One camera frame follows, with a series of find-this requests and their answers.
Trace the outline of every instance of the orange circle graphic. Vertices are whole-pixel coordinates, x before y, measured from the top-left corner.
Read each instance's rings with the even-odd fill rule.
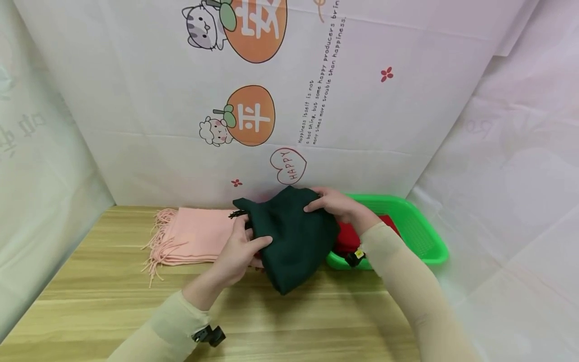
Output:
[[[231,47],[250,63],[263,63],[276,55],[285,37],[287,0],[233,0],[237,26],[226,30]]]
[[[276,122],[276,110],[269,92],[262,86],[245,86],[227,100],[236,119],[229,133],[237,142],[258,146],[268,140]]]

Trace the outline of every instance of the woman's left hand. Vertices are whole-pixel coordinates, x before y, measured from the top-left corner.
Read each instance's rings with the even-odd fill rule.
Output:
[[[240,281],[250,265],[263,268],[261,260],[256,259],[254,255],[271,244],[272,237],[262,236],[253,239],[253,229],[245,229],[248,221],[248,215],[235,219],[233,232],[211,267],[215,277],[223,282],[224,287],[232,286]]]
[[[253,239],[253,230],[245,229],[248,221],[247,215],[235,220],[233,232],[211,268],[183,288],[183,297],[194,307],[209,310],[224,288],[241,280],[250,264],[263,268],[254,255],[271,244],[272,237]]]

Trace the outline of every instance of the cartoon cat illustration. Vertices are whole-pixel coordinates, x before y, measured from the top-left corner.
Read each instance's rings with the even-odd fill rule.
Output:
[[[187,41],[193,47],[213,50],[223,50],[223,43],[227,40],[223,24],[219,18],[219,9],[212,0],[202,0],[199,5],[182,10],[187,19],[189,38]]]

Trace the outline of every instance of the heart outline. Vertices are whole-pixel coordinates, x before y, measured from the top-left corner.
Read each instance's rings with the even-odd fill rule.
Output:
[[[285,183],[285,182],[281,182],[281,180],[280,180],[280,173],[281,173],[284,169],[279,169],[279,168],[277,168],[277,167],[273,164],[273,157],[278,153],[278,151],[282,151],[282,150],[288,150],[288,151],[290,151],[290,152],[293,152],[293,153],[295,153],[296,155],[298,155],[298,156],[303,160],[303,170],[302,170],[302,174],[299,176],[299,178],[298,178],[296,181],[294,181],[294,182],[292,182],[292,183],[289,183],[289,184],[288,184],[288,183]],[[298,151],[296,151],[296,150],[294,150],[294,149],[292,149],[292,148],[289,148],[289,147],[282,147],[282,148],[279,148],[279,149],[273,151],[272,155],[269,157],[269,163],[270,163],[270,165],[272,165],[272,167],[273,167],[274,169],[277,170],[277,182],[281,183],[282,185],[294,185],[294,184],[297,184],[297,183],[299,182],[299,180],[302,179],[303,175],[306,173],[307,160],[301,155],[301,153],[299,153]]]

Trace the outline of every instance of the woman's right hand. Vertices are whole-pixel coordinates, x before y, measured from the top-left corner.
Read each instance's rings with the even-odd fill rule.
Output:
[[[307,213],[324,209],[334,215],[338,221],[352,224],[358,235],[362,235],[382,221],[370,209],[338,190],[327,187],[313,187],[312,190],[318,193],[320,198],[303,209]]]

